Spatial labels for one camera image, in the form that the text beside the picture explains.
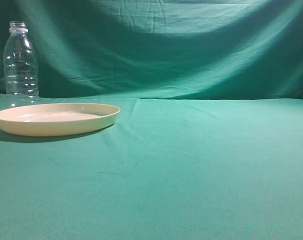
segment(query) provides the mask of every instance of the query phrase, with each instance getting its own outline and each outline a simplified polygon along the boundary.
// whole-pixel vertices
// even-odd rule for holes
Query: table surface
[[[303,240],[303,100],[40,102],[121,113],[74,136],[0,130],[0,240]]]

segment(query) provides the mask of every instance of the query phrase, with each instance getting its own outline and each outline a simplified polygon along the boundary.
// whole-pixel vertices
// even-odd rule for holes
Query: green backdrop
[[[303,0],[0,0],[23,20],[41,97],[303,96]]]

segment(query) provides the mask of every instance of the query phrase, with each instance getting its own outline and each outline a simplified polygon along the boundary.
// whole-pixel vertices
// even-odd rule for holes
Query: plastic bottle
[[[23,21],[10,22],[3,53],[6,94],[10,107],[35,104],[39,97],[38,61]]]

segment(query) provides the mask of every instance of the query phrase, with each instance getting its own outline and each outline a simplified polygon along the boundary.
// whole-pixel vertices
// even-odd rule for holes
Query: oval plate
[[[100,103],[51,103],[0,111],[0,129],[30,137],[88,133],[115,123],[121,109]]]

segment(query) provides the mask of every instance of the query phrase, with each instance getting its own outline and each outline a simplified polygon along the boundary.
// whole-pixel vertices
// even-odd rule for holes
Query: plate rim
[[[19,108],[29,108],[29,107],[35,107],[35,106],[45,106],[45,105],[99,105],[99,106],[109,106],[109,107],[114,107],[117,108],[117,111],[108,115],[104,116],[97,116],[94,118],[90,119],[82,119],[82,120],[66,120],[66,121],[16,121],[16,120],[8,120],[8,119],[3,119],[0,118],[0,121],[4,122],[9,122],[9,123],[21,123],[21,124],[54,124],[54,123],[72,123],[72,122],[79,122],[79,121],[91,121],[91,120],[96,120],[96,119],[103,119],[107,118],[113,115],[119,114],[121,111],[121,108],[115,105],[111,104],[105,104],[105,103],[96,103],[96,102],[57,102],[57,103],[43,103],[43,104],[35,104],[35,105],[26,105],[26,106],[18,106],[18,107],[13,107],[13,108],[6,108],[3,110],[0,110],[1,112],[10,112],[14,109],[19,109]]]

